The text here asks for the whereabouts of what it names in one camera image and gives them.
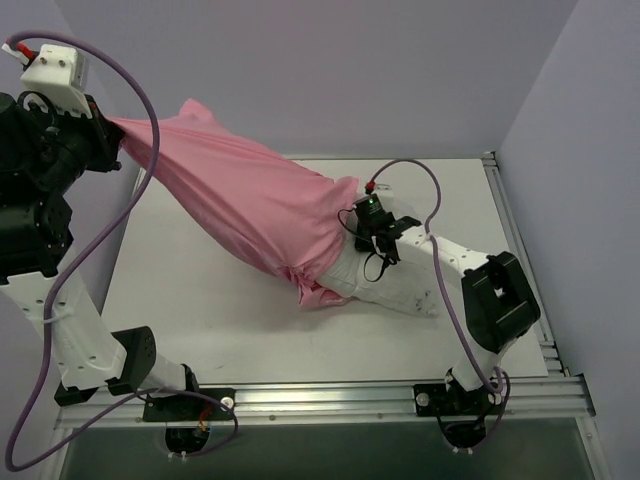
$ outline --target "bolt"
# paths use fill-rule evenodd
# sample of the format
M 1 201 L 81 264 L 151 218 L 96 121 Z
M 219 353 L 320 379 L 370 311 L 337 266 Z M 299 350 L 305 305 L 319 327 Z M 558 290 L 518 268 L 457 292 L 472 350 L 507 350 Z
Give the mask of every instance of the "bolt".
M 500 395 L 499 393 L 490 393 L 489 395 L 487 395 L 487 398 L 489 399 L 489 403 L 491 405 L 500 405 L 502 403 L 502 395 Z
M 231 410 L 235 406 L 235 402 L 231 397 L 224 397 L 222 400 L 220 400 L 220 403 L 227 407 L 229 410 Z
M 429 395 L 427 395 L 426 393 L 419 393 L 416 396 L 416 404 L 419 407 L 427 407 L 429 406 Z

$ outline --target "red cable connector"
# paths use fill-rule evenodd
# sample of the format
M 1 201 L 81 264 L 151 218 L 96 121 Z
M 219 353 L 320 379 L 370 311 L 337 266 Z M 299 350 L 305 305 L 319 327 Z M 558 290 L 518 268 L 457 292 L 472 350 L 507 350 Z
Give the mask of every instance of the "red cable connector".
M 27 47 L 24 43 L 17 43 L 16 50 L 27 57 L 27 60 L 29 60 L 30 62 L 36 59 L 35 52 Z

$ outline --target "purple wall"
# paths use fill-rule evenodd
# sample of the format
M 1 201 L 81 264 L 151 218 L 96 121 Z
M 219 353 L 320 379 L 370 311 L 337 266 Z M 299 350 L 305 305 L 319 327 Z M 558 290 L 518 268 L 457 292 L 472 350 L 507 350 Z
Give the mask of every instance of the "purple wall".
M 563 359 L 615 478 L 640 456 L 640 3 L 580 0 L 499 164 Z
M 0 30 L 6 37 L 19 29 L 46 28 L 68 32 L 57 7 L 51 1 L 4 0 L 0 15 Z M 9 55 L 0 54 L 0 91 L 16 96 L 23 90 L 20 84 L 20 65 Z M 88 92 L 93 94 L 98 104 L 106 112 L 115 109 L 106 92 L 95 76 L 89 81 Z M 76 246 L 81 248 L 99 229 L 121 209 L 128 200 L 136 169 L 126 161 L 126 168 L 116 174 L 86 174 L 67 195 L 74 209 L 72 229 Z M 82 267 L 87 288 L 99 306 L 104 302 L 111 272 L 115 264 L 117 249 L 122 232 L 118 232 L 90 258 Z M 0 448 L 4 451 L 9 431 L 27 396 L 31 392 L 38 374 L 42 358 L 42 341 L 35 329 L 4 295 L 0 294 Z M 53 402 L 53 391 L 59 381 L 57 370 L 53 369 L 50 382 L 38 402 L 19 442 L 18 462 L 28 460 L 41 453 L 49 445 L 51 428 L 58 415 Z M 0 478 L 8 472 L 0 467 Z M 38 469 L 11 478 L 37 478 Z
M 575 0 L 56 0 L 161 115 L 188 97 L 284 153 L 496 149 Z M 126 115 L 130 92 L 101 76 Z

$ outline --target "crumpled fabric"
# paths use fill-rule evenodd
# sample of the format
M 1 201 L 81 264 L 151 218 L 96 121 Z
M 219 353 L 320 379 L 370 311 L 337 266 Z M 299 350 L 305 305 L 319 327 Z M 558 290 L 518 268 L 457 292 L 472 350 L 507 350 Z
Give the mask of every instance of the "crumpled fabric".
M 126 133 L 122 148 L 146 168 L 150 122 L 110 120 Z M 297 285 L 300 306 L 348 301 L 315 280 L 342 250 L 337 212 L 353 204 L 356 178 L 327 178 L 234 135 L 192 99 L 160 121 L 155 178 L 225 250 Z

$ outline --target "aluminum frame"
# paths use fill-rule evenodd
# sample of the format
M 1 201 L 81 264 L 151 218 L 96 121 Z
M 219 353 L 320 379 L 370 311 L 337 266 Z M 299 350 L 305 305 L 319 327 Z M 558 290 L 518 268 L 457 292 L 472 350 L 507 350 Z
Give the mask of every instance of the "aluminum frame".
M 338 156 L 289 156 L 291 159 L 340 160 Z M 374 159 L 362 157 L 362 160 Z M 531 265 L 507 201 L 500 172 L 491 156 L 482 159 L 489 186 L 502 222 L 509 248 L 515 253 L 540 301 Z M 580 431 L 594 478 L 611 478 L 604 450 L 597 434 L 589 391 L 583 377 L 571 377 L 560 361 L 548 318 L 544 313 L 537 328 L 549 371 L 548 377 L 515 378 L 505 419 L 574 418 Z M 235 412 L 241 425 L 315 425 L 337 423 L 433 422 L 415 414 L 413 385 L 425 381 L 224 385 L 237 390 Z M 223 385 L 204 385 L 216 387 Z M 52 445 L 113 403 L 108 392 L 98 392 L 90 403 L 61 410 Z M 192 422 L 144 423 L 139 400 L 115 410 L 92 428 L 158 428 L 192 426 Z M 44 465 L 42 479 L 58 478 L 66 448 Z

